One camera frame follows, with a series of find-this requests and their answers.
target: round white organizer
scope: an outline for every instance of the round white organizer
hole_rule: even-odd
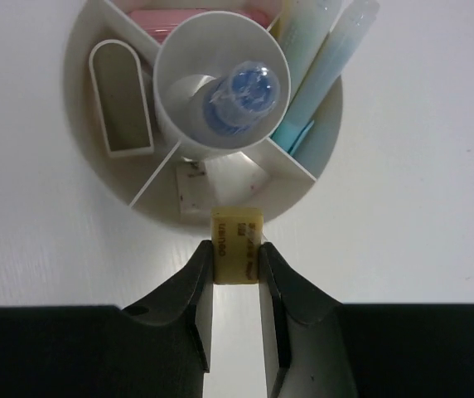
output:
[[[280,0],[271,0],[277,18]],[[110,190],[136,211],[187,232],[205,231],[208,218],[184,219],[180,213],[176,167],[183,163],[162,139],[149,96],[155,152],[152,155],[112,159],[108,156],[89,77],[88,58],[92,48],[105,39],[119,39],[132,46],[150,67],[160,45],[126,15],[133,9],[232,8],[240,0],[90,0],[77,18],[65,53],[64,96],[71,132],[89,165]],[[316,113],[315,124],[294,157],[270,138],[221,158],[205,161],[210,190],[205,203],[219,206],[253,206],[263,210],[268,222],[296,204],[322,174],[340,130],[342,88],[340,80]]]

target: white cup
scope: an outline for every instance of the white cup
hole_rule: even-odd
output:
[[[215,148],[198,143],[183,129],[186,106],[208,81],[229,74],[244,61],[261,61],[279,79],[279,100],[270,114],[246,133],[238,148]],[[154,66],[157,122],[170,144],[180,142],[179,153],[202,160],[240,152],[266,139],[287,111],[290,77],[287,61],[274,38],[259,24],[232,12],[205,12],[185,20],[163,42]]]

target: white table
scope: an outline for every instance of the white table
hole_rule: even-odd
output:
[[[0,1],[0,305],[124,306],[200,239],[128,209],[70,134],[64,49],[83,4]],[[341,301],[474,302],[474,4],[381,5],[326,171],[265,234]],[[256,287],[215,290],[213,344],[206,397],[266,396]]]

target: pink object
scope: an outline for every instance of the pink object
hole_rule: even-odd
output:
[[[136,10],[128,16],[136,22],[146,33],[152,36],[156,41],[162,43],[172,30],[184,22],[187,18],[208,10],[205,8],[191,9],[169,9],[169,10]],[[270,24],[268,16],[257,8],[248,8],[245,10],[231,10],[245,17],[256,21],[259,25],[267,28]]]

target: yellow eraser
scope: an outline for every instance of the yellow eraser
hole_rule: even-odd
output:
[[[257,284],[263,212],[250,207],[214,207],[211,240],[215,284]]]

